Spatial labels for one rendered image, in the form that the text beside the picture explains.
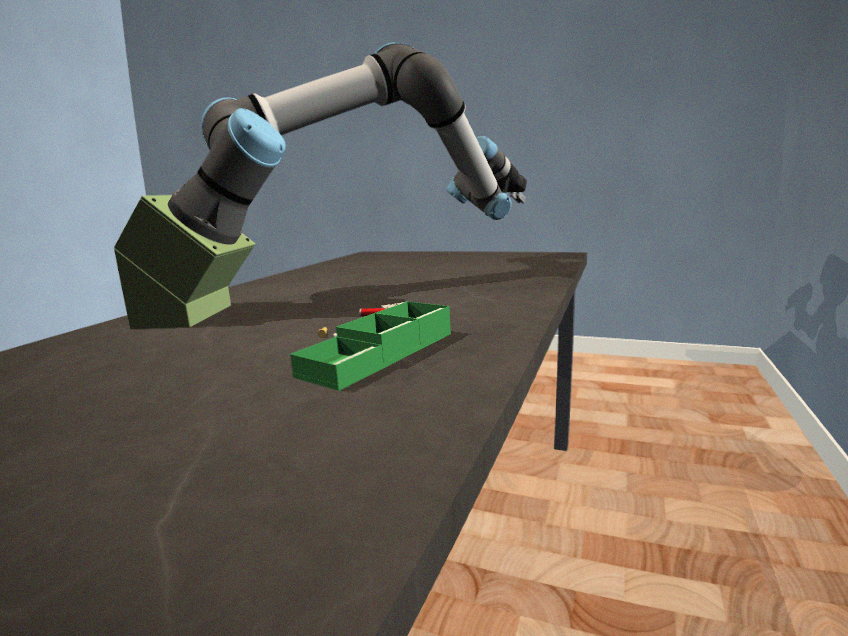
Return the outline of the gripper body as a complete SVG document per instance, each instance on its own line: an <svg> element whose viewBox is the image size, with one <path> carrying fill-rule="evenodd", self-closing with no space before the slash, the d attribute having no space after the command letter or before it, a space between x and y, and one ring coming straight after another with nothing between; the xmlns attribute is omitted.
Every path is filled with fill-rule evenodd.
<svg viewBox="0 0 848 636"><path fill-rule="evenodd" d="M500 190L505 194L506 192L524 192L526 189L527 180L519 174L518 170L507 158L504 168L497 174L494 174L494 176Z"/></svg>

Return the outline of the green rack of bins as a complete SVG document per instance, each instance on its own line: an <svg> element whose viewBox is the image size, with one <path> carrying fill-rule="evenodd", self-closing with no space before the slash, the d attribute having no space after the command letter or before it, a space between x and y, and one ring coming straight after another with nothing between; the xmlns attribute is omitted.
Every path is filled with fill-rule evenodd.
<svg viewBox="0 0 848 636"><path fill-rule="evenodd" d="M450 306L407 301L336 333L290 354L293 378L340 391L450 335Z"/></svg>

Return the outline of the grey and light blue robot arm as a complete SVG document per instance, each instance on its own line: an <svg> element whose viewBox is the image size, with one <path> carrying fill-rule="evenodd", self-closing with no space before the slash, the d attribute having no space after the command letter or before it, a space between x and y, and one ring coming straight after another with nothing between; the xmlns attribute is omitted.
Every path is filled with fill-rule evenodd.
<svg viewBox="0 0 848 636"><path fill-rule="evenodd" d="M447 192L494 220L504 218L511 200L493 175L505 166L504 154L488 137L475 137L441 62L404 43L385 44L361 66L265 98L251 94L212 102L201 119L210 152L196 175L173 193L168 208L195 233L235 244L249 205L285 151L281 135L373 102L400 100L436 129L459 170Z"/></svg>

